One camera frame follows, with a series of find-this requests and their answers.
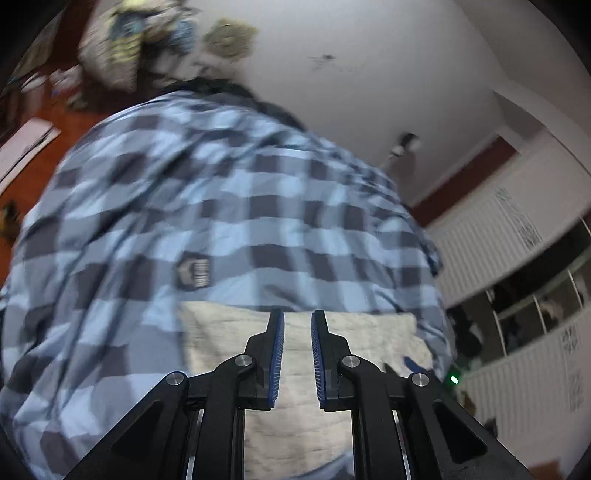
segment beige fabric patch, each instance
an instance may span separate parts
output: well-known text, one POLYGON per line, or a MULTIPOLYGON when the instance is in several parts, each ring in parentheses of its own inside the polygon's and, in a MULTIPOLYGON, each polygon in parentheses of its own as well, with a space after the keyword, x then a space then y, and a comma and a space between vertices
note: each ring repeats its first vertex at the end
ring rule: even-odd
MULTIPOLYGON (((269 314, 211 302, 185 302, 180 308, 187 335, 184 349, 194 375, 209 372, 242 353, 251 335, 263 332, 269 314)), ((349 412, 325 413, 316 397, 311 312, 285 314, 285 342, 279 397, 270 412, 247 411, 246 479, 285 478, 310 472, 353 448, 349 412)), ((411 372, 403 356, 431 368, 431 353, 415 336, 411 314, 369 315, 326 312, 331 333, 344 336, 351 352, 399 374, 411 372)))

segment checkered fabric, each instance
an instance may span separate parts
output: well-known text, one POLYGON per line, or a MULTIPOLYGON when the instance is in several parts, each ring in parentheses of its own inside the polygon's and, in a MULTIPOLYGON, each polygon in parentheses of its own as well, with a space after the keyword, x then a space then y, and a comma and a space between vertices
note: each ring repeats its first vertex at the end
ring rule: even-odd
POLYGON ((186 371, 189 300, 411 312, 442 375, 438 268, 388 178, 351 153, 248 108, 156 98, 90 130, 25 218, 0 305, 0 421, 35 475, 62 478, 186 371), (181 281, 187 259, 206 260, 206 285, 181 281))

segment plaid shirt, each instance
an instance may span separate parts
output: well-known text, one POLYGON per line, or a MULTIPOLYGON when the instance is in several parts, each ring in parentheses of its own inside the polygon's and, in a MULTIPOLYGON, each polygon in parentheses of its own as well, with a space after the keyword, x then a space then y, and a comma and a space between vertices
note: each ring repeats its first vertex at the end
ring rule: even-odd
POLYGON ((1 302, 0 421, 35 475, 63 477, 186 371, 189 300, 411 312, 442 376, 438 269, 381 171, 248 108, 156 98, 91 129, 25 218, 1 302))

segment white corrugated panel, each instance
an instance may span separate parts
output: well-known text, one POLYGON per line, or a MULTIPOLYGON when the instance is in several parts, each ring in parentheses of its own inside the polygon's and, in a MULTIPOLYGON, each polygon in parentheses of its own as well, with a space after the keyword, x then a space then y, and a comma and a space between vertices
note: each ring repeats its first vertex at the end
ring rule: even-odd
POLYGON ((504 359, 464 376, 476 419, 495 417, 499 441, 522 463, 571 470, 591 442, 591 306, 504 359))
POLYGON ((591 176, 549 133, 428 228, 443 259, 446 307, 538 255, 591 203, 591 176))

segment silver screw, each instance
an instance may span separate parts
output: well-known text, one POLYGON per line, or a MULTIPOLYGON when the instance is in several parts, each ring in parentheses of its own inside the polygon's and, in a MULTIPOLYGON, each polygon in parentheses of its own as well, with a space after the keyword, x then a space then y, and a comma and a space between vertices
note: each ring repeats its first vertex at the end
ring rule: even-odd
POLYGON ((242 355, 238 355, 234 360, 234 363, 237 364, 239 367, 248 367, 252 363, 252 357, 243 353, 242 355))
POLYGON ((359 358, 357 358, 354 355, 347 355, 343 357, 343 365, 349 368, 355 368, 358 367, 359 364, 361 363, 361 360, 359 360, 359 358))
POLYGON ((429 377, 425 374, 414 374, 412 381, 418 387, 426 387, 429 385, 429 377))
POLYGON ((168 385, 180 385, 183 383, 184 375, 181 372, 172 372, 171 374, 166 375, 166 383, 168 385))

